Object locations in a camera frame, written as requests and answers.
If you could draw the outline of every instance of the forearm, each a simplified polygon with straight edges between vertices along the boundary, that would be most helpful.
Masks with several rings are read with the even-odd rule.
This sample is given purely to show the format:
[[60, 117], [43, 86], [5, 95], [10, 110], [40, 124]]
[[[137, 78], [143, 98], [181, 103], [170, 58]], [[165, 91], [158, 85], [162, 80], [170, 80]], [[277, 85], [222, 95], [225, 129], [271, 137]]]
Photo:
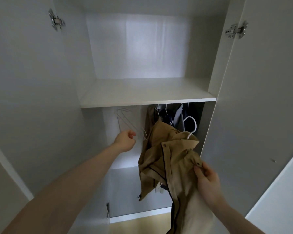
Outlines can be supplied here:
[[221, 204], [213, 212], [230, 234], [264, 234], [227, 203]]
[[4, 230], [6, 233], [67, 233], [115, 158], [111, 145], [45, 187]]

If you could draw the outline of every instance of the closet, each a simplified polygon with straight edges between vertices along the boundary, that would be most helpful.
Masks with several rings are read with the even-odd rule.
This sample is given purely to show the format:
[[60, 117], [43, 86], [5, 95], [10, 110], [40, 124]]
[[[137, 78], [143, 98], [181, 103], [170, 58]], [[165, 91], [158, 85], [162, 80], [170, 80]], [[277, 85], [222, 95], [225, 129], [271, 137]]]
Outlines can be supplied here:
[[0, 0], [0, 148], [34, 194], [137, 130], [72, 233], [170, 211], [137, 161], [147, 108], [181, 104], [246, 215], [293, 156], [293, 0]]

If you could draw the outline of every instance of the wooden floor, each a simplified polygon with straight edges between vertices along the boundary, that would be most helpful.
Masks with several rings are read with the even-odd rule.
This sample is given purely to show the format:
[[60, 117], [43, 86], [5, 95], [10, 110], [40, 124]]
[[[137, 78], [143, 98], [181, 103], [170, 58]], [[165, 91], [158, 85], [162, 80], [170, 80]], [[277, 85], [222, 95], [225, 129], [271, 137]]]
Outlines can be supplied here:
[[109, 234], [165, 234], [170, 229], [170, 213], [110, 224]]

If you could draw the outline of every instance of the tan jacket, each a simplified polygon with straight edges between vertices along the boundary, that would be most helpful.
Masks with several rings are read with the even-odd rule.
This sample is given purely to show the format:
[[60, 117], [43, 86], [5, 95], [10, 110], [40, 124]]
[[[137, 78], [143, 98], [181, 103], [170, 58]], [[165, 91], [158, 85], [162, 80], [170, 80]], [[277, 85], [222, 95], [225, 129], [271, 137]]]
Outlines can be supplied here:
[[199, 141], [194, 135], [187, 140], [188, 134], [157, 121], [139, 158], [140, 200], [158, 182], [169, 190], [173, 201], [169, 234], [205, 234], [212, 226], [213, 213], [197, 191], [193, 170], [193, 165], [202, 165], [200, 156], [193, 151]]

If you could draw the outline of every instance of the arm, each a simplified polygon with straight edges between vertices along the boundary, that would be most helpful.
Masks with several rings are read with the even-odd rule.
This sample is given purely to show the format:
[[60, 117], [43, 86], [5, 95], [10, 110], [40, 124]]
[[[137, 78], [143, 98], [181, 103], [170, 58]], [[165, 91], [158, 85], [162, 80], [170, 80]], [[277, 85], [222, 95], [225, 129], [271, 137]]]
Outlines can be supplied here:
[[194, 166], [197, 188], [206, 204], [227, 230], [231, 234], [264, 234], [227, 204], [220, 189], [218, 174], [205, 162], [203, 162], [203, 170], [204, 173], [198, 166]]
[[67, 233], [115, 158], [133, 148], [135, 135], [131, 130], [119, 133], [111, 146], [46, 186], [2, 234]]

